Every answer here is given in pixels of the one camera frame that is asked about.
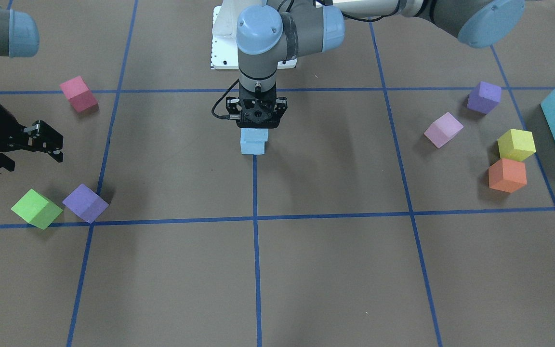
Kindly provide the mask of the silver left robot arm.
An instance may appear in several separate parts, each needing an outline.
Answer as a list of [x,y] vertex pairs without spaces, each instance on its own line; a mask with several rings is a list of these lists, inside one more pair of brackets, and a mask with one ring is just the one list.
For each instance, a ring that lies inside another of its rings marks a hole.
[[515,28],[523,0],[234,0],[224,1],[213,34],[226,28],[238,57],[238,96],[223,94],[225,115],[239,128],[276,128],[287,99],[276,94],[280,62],[341,46],[346,20],[373,23],[422,18],[472,48],[495,44]]

